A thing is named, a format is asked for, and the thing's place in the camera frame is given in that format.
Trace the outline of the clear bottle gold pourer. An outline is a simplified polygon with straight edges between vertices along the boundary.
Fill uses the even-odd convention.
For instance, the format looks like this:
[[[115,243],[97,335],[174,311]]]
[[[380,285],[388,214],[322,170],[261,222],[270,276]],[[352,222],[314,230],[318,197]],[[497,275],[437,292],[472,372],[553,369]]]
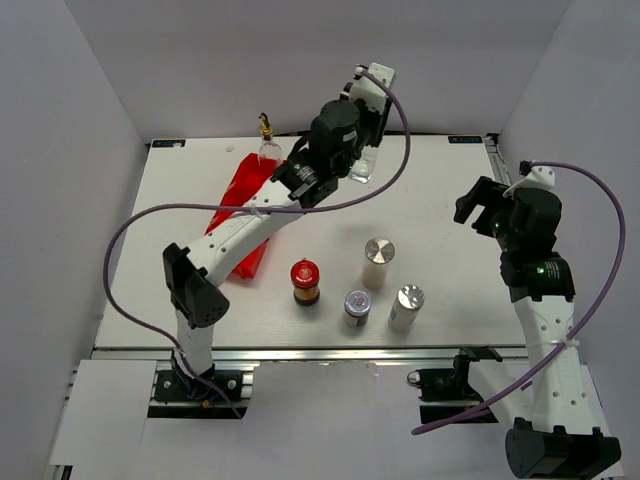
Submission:
[[[356,160],[349,172],[349,178],[362,184],[371,180],[375,170],[378,149],[370,146],[363,148],[361,156]]]

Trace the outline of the dark sauce bottle gold pourer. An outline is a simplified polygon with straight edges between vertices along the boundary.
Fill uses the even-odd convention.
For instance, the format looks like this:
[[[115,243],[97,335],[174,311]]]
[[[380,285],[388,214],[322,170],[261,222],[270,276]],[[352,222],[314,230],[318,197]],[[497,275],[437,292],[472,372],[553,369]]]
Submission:
[[[258,162],[261,167],[275,171],[283,163],[282,149],[274,140],[274,127],[266,113],[260,113],[259,122],[261,146],[257,154]]]

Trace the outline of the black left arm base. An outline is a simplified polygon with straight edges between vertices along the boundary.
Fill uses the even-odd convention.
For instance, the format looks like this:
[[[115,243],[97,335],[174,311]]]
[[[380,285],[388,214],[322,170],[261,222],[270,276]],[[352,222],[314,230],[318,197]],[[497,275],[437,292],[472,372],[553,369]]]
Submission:
[[[212,388],[181,377],[167,362],[156,368],[147,417],[151,419],[239,420],[248,409],[253,387],[251,367],[215,365],[205,378]]]

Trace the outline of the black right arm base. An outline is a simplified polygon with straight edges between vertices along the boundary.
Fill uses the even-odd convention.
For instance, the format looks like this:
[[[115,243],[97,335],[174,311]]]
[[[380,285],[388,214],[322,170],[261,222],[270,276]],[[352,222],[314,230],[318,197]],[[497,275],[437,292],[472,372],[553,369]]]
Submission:
[[[422,424],[458,415],[483,402],[482,397],[453,368],[409,372],[407,383],[419,391]]]

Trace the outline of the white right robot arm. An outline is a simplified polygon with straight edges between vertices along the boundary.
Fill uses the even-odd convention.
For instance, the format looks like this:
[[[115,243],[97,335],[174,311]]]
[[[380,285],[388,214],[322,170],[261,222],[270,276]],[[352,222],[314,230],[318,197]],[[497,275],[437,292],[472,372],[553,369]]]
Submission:
[[[621,458],[603,433],[585,388],[574,330],[575,288],[569,264],[554,250],[562,203],[549,187],[508,187],[481,177],[456,202],[464,223],[475,207],[480,235],[501,249],[501,277],[522,327],[531,370],[488,406],[505,430],[505,453],[520,479],[594,479]]]

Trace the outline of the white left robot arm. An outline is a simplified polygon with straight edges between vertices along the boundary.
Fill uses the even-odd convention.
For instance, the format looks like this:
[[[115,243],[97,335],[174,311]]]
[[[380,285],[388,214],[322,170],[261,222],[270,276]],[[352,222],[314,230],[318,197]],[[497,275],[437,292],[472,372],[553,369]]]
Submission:
[[[380,145],[391,101],[393,77],[374,67],[357,76],[337,100],[326,103],[309,134],[246,201],[210,233],[163,252],[164,273],[178,320],[181,350],[171,359],[177,387],[188,398],[208,396],[213,375],[213,327],[230,303],[220,291],[235,266],[272,234],[300,218],[348,176],[365,147]]]

